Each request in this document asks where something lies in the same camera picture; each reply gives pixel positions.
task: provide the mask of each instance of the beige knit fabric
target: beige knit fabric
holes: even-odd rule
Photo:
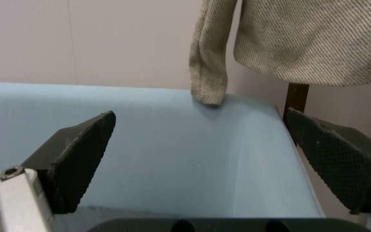
[[[242,0],[237,62],[294,83],[371,83],[371,0]],[[236,0],[203,0],[190,53],[191,93],[221,104]]]

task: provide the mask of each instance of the white wall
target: white wall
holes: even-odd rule
[[[189,89],[188,52],[200,4],[0,0],[0,81]],[[234,61],[237,24],[234,20],[228,45],[228,92],[267,99],[282,111],[287,83]],[[306,112],[371,137],[371,85],[311,87]],[[314,184],[318,193],[327,190],[318,180]],[[328,194],[323,194],[323,208],[346,217],[333,206],[333,196],[325,199]]]

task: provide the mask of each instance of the sweater sleeve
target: sweater sleeve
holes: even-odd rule
[[[237,0],[203,0],[190,51],[191,94],[220,105],[227,88],[226,44]]]

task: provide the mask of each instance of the screw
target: screw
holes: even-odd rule
[[[25,171],[24,167],[22,166],[15,166],[12,168],[8,168],[0,174],[0,180],[4,181],[4,180],[11,179],[12,177],[21,175],[22,173],[24,173],[24,171]]]

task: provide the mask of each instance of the black rubber gripper pad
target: black rubber gripper pad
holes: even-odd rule
[[[313,169],[350,213],[371,212],[371,139],[294,109],[287,122]]]
[[[23,164],[34,169],[54,214],[76,210],[115,126],[115,114],[103,113],[73,127],[62,128]]]

